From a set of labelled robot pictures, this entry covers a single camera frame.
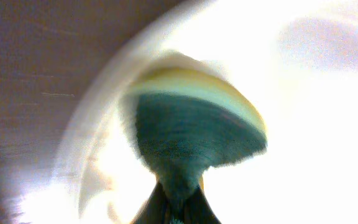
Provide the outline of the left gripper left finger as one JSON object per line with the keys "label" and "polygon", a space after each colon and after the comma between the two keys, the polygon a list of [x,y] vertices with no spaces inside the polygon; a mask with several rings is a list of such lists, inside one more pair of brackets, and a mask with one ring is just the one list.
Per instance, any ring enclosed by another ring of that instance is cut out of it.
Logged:
{"label": "left gripper left finger", "polygon": [[168,200],[163,191],[163,186],[157,182],[153,192],[146,201],[145,205],[139,210],[132,224],[165,224],[168,223],[166,217]]}

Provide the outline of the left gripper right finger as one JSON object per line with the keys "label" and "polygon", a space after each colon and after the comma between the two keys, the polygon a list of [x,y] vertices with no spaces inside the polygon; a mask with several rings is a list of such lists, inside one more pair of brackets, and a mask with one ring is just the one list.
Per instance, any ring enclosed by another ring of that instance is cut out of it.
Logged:
{"label": "left gripper right finger", "polygon": [[221,224],[200,186],[184,204],[184,224]]}

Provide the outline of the green yellow sponge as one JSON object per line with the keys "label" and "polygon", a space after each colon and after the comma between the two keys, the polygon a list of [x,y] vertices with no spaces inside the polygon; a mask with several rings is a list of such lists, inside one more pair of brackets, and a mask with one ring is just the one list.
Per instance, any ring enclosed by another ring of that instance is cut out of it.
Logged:
{"label": "green yellow sponge", "polygon": [[255,107],[205,63],[178,52],[143,69],[120,106],[127,137],[176,210],[194,194],[205,170],[267,147]]}

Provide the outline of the pale green plate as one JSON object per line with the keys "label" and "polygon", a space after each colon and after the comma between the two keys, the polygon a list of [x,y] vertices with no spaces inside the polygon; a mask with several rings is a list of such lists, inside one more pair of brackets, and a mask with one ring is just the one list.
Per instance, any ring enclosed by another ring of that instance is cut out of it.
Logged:
{"label": "pale green plate", "polygon": [[227,80],[267,125],[265,154],[204,175],[223,223],[358,223],[358,1],[200,1],[160,17],[88,89],[20,223],[132,221],[156,179],[119,97],[169,53]]}

